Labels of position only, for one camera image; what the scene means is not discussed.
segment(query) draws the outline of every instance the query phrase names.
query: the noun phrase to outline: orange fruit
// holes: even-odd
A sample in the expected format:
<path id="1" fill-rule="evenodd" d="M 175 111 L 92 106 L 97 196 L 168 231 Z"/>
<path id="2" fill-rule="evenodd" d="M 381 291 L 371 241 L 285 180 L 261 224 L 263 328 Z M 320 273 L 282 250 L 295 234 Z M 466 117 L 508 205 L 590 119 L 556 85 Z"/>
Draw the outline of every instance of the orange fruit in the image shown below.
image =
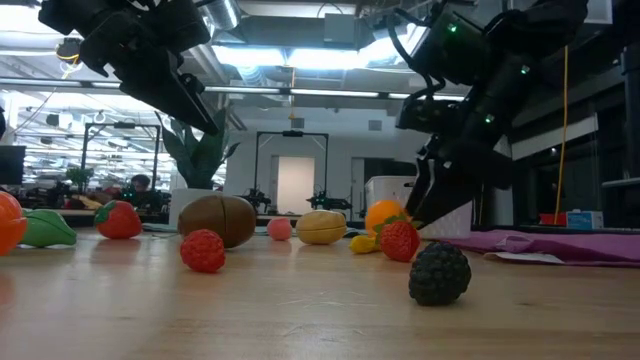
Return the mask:
<path id="1" fill-rule="evenodd" d="M 370 237 L 376 237 L 377 233 L 373 228 L 376 225 L 383 224 L 385 220 L 392 216 L 409 216 L 399 202 L 394 200 L 380 200 L 371 205 L 367 210 L 367 216 L 364 218 L 364 226 Z"/>
<path id="2" fill-rule="evenodd" d="M 20 203 L 11 194 L 0 192 L 0 256 L 15 248 L 26 231 L 27 219 Z"/>

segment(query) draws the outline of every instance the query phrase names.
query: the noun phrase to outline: ceiling light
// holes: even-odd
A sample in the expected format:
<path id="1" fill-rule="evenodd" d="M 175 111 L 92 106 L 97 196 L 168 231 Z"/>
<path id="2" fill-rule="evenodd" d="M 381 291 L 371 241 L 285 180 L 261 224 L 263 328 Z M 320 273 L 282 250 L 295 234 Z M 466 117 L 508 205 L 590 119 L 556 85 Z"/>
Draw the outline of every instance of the ceiling light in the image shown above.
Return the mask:
<path id="1" fill-rule="evenodd" d="M 93 87 L 102 89 L 118 89 L 120 88 L 119 82 L 92 82 Z"/>
<path id="2" fill-rule="evenodd" d="M 233 66 L 283 66 L 280 49 L 213 46 L 218 60 Z"/>
<path id="3" fill-rule="evenodd" d="M 0 85 L 26 85 L 47 87 L 80 87 L 80 81 L 24 79 L 24 78 L 0 78 Z"/>
<path id="4" fill-rule="evenodd" d="M 344 96 L 344 97 L 364 97 L 364 98 L 378 97 L 377 92 L 371 92 L 371 91 L 339 91 L 339 90 L 311 90 L 311 89 L 291 89 L 291 95 Z"/>
<path id="5" fill-rule="evenodd" d="M 296 49 L 287 65 L 312 70 L 349 70 L 367 65 L 355 50 Z"/>
<path id="6" fill-rule="evenodd" d="M 408 98 L 411 94 L 389 94 L 389 99 L 392 100 L 404 100 Z M 419 97 L 419 99 L 424 100 L 425 96 Z M 451 100 L 451 101 L 462 101 L 464 100 L 464 96 L 461 95 L 433 95 L 434 100 Z"/>
<path id="7" fill-rule="evenodd" d="M 280 89 L 244 86 L 207 86 L 205 91 L 229 94 L 279 94 Z"/>
<path id="8" fill-rule="evenodd" d="M 405 45 L 409 40 L 409 35 L 400 35 L 398 36 L 398 40 L 400 40 L 402 45 Z M 393 43 L 389 37 L 374 41 L 360 49 L 358 54 L 365 63 L 381 61 L 398 56 L 398 52 L 396 51 L 396 48 L 393 47 Z"/>

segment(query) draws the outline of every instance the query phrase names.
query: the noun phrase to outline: doorway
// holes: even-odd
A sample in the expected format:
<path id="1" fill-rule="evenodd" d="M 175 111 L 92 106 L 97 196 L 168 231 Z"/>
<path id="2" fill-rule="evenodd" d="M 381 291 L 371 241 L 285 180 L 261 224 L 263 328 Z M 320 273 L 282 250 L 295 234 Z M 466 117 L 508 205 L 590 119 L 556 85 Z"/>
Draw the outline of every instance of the doorway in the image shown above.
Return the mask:
<path id="1" fill-rule="evenodd" d="M 311 211 L 316 160 L 312 157 L 278 158 L 277 204 L 280 214 L 302 215 Z"/>

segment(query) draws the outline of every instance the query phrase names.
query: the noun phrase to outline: orange pepper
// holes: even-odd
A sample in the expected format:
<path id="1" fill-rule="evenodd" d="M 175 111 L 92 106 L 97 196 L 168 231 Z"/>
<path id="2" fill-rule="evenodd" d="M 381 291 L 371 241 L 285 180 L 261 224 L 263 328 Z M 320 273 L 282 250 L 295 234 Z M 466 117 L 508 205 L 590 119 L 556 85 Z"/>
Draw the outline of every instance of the orange pepper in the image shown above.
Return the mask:
<path id="1" fill-rule="evenodd" d="M 0 192 L 0 256 L 7 255 L 22 241 L 27 231 L 27 219 L 16 198 Z"/>

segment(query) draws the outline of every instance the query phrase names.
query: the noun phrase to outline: blue box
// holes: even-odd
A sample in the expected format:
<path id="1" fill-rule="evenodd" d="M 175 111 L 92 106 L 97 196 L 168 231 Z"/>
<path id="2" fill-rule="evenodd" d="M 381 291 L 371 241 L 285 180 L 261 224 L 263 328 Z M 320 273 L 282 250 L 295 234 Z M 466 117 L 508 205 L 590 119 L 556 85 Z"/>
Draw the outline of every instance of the blue box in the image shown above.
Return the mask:
<path id="1" fill-rule="evenodd" d="M 594 230 L 604 227 L 602 211 L 580 211 L 567 212 L 567 227 L 577 230 Z"/>

